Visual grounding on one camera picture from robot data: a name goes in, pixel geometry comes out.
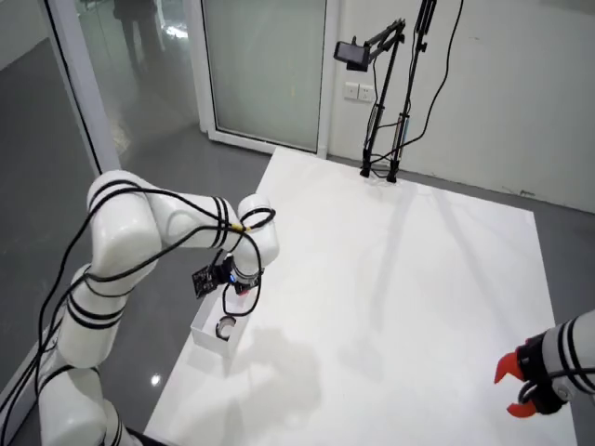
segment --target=black stripe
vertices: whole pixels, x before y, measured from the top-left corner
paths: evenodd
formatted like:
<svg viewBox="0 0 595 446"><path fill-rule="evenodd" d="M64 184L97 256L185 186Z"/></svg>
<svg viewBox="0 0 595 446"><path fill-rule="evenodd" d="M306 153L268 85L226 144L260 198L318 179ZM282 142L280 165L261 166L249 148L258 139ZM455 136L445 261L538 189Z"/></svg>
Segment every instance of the black stripe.
<svg viewBox="0 0 595 446"><path fill-rule="evenodd" d="M76 367L72 367L71 365L63 365L62 367L60 367L59 369L56 369L54 372L52 372L51 374L49 374L47 376L47 378L44 380L44 382L42 383L42 385L39 387L39 394L41 395L42 390L44 389L44 387L49 384L49 382L54 379L56 376L60 376L61 374L64 374L66 372L69 372L70 370L75 369ZM93 372L95 372L97 375L99 375L99 371L97 370L96 367L92 367L90 370L92 370Z"/></svg>
<svg viewBox="0 0 595 446"><path fill-rule="evenodd" d="M576 355L576 350L575 350L575 335L574 335L575 322L576 322L576 318L572 319L570 324L568 325L567 341L568 341L568 349L570 350L570 358L573 360L573 366L575 367L575 369L580 370L581 365L580 365L580 361L578 360L578 355ZM590 379L588 379L587 375L579 374L578 376L580 376L581 379L587 384L587 386L590 387L590 391L588 391L587 393L594 393L595 385L593 385L593 382Z"/></svg>
<svg viewBox="0 0 595 446"><path fill-rule="evenodd" d="M562 368L565 372L568 372L568 361L566 360L566 354L564 353L564 343L563 343L563 333L564 329L568 325L568 322L565 322L562 327L560 327L560 331L558 332L558 356L560 356L560 362L562 363ZM580 391L588 393L585 388L576 381L576 377L572 375L568 375L568 379L578 388Z"/></svg>
<svg viewBox="0 0 595 446"><path fill-rule="evenodd" d="M137 188L140 187L137 183L128 179L115 179L114 181L109 181L95 191L95 193L93 194L93 198L91 198L91 201L89 202L89 209L93 209L93 203L95 202L95 200L97 200L97 198L103 191L109 189L112 186L118 186L120 184L126 184L127 186L134 186Z"/></svg>
<svg viewBox="0 0 595 446"><path fill-rule="evenodd" d="M219 233L220 233L220 221L221 221L221 209L219 208L219 201L217 199L217 197L211 197L214 201L215 201L215 207L217 208L217 234L215 234L215 240L213 241L213 244L211 244L211 248L214 248L215 246L217 246L217 243L219 241Z"/></svg>
<svg viewBox="0 0 595 446"><path fill-rule="evenodd" d="M115 311L114 313L109 313L109 314L91 313L90 311L87 311L86 309L82 308L80 305L78 305L76 303L76 300L74 300L72 293L70 294L70 298L68 299L68 301L73 304L73 307L74 307L74 309L76 309L76 311L81 313L86 318L93 319L95 321L108 321L110 319L120 316L122 314L122 312L124 311L124 307L122 307L119 310Z"/></svg>
<svg viewBox="0 0 595 446"><path fill-rule="evenodd" d="M124 297L124 296L126 296L126 295L129 295L130 293L132 293L132 292L134 291L134 286L133 286L133 287L132 287L132 288L131 288L129 291L126 291L125 293L122 293L121 295L103 295L102 293L100 293L99 291L96 291L96 290L95 290L95 289L94 289L94 288L91 286L91 284L90 284L90 283L89 283L89 281L86 279L86 277L85 277L85 284L86 284L86 286L89 288L89 290L91 290L91 292L92 292L94 295L98 295L99 297L107 297L107 298L110 298L110 299L117 299L118 297Z"/></svg>
<svg viewBox="0 0 595 446"><path fill-rule="evenodd" d="M245 220L249 217L249 216L253 216L254 214L262 214L262 213L267 213L270 214L271 213L271 209L269 207L257 207L255 209L252 209L251 211L246 212L242 218L240 218L240 221L242 223L245 222Z"/></svg>
<svg viewBox="0 0 595 446"><path fill-rule="evenodd" d="M113 438L111 446L118 446L120 444L121 439L122 439L122 422L120 421L120 416L118 416L118 430L115 433L115 437Z"/></svg>
<svg viewBox="0 0 595 446"><path fill-rule="evenodd" d="M221 222L221 229L223 232L223 237L221 238L221 244L219 245L219 248L221 246L223 246L223 244L225 244L225 241L227 240L227 231L226 228L229 226L230 224L230 212L227 208L227 205L225 204L225 201L222 198L219 198L221 200L221 206L223 206L223 221Z"/></svg>
<svg viewBox="0 0 595 446"><path fill-rule="evenodd" d="M71 317L74 319L75 322L77 322L79 325L82 325L85 328L88 328L90 330L105 330L108 328L113 327L116 323L118 323L120 321L120 319L122 319L121 317L118 319L115 319L113 321L110 322L105 322L105 323L92 323L92 322L87 322L81 318L78 317L78 315L73 311L73 309L70 306L70 302L68 303L68 305L66 306L66 309L68 309L69 314L71 315Z"/></svg>

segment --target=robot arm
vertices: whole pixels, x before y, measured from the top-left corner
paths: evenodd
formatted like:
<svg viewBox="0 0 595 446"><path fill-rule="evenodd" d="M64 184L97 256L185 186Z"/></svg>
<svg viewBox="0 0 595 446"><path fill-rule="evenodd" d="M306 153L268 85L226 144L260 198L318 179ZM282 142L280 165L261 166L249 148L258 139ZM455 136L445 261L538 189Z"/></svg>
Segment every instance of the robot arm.
<svg viewBox="0 0 595 446"><path fill-rule="evenodd" d="M87 206L94 213L93 258L73 278L78 284L67 299L57 348L43 361L42 444L138 446L143 443L103 398L96 369L112 349L129 294L155 268L152 258L177 245L230 253L224 262L229 282L242 290L255 286L279 254L274 211L266 198L250 195L236 215L221 198L158 190L124 171L97 178Z"/></svg>
<svg viewBox="0 0 595 446"><path fill-rule="evenodd" d="M511 374L527 382L508 411L518 418L558 412L577 393L595 395L595 310L531 337L506 354L495 382Z"/></svg>

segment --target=white table surface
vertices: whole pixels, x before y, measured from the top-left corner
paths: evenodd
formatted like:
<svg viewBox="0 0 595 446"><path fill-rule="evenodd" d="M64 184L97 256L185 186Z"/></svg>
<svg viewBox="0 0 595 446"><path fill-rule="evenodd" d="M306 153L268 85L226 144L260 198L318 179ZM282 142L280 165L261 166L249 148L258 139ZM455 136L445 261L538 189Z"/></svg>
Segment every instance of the white table surface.
<svg viewBox="0 0 595 446"><path fill-rule="evenodd" d="M281 254L235 359L190 336L146 433L190 445L573 445L498 359L554 325L531 212L278 149Z"/></svg>

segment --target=glass door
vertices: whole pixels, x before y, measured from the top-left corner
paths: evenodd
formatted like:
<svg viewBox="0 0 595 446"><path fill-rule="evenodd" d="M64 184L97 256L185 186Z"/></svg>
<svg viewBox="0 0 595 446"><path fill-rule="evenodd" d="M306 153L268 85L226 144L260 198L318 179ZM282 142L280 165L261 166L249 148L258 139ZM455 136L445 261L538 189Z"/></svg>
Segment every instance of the glass door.
<svg viewBox="0 0 595 446"><path fill-rule="evenodd" d="M209 137L325 157L338 0L203 0L190 8Z"/></svg>

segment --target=metal frame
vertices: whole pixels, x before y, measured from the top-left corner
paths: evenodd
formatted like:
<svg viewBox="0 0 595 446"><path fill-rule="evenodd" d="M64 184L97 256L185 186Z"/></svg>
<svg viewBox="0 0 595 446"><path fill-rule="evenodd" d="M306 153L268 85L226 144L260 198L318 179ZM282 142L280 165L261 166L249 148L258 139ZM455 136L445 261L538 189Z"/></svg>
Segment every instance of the metal frame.
<svg viewBox="0 0 595 446"><path fill-rule="evenodd" d="M120 168L74 1L39 0L66 90L96 174Z"/></svg>
<svg viewBox="0 0 595 446"><path fill-rule="evenodd" d="M282 143L263 141L253 137L242 136L237 133L228 133L217 129L213 105L213 90L208 65L208 54L206 50L203 1L184 0L184 11L188 21L192 70L194 71L194 83L196 86L196 99L198 102L201 130L207 133L208 137L212 140L251 149L253 151L273 153L277 147L283 147ZM326 158L328 153L335 83L335 61L333 59L333 53L338 38L339 13L340 0L326 0L323 78L321 82L318 141L315 152L320 158Z"/></svg>
<svg viewBox="0 0 595 446"><path fill-rule="evenodd" d="M103 108L99 86L74 1L38 0L38 4L93 173L98 176L105 171L119 169L120 160L113 144L112 132ZM6 398L36 351L35 343L0 393L0 400ZM31 378L12 412L7 430L8 443L12 441L34 404L35 394ZM6 409L0 413L0 426L4 424L5 413Z"/></svg>

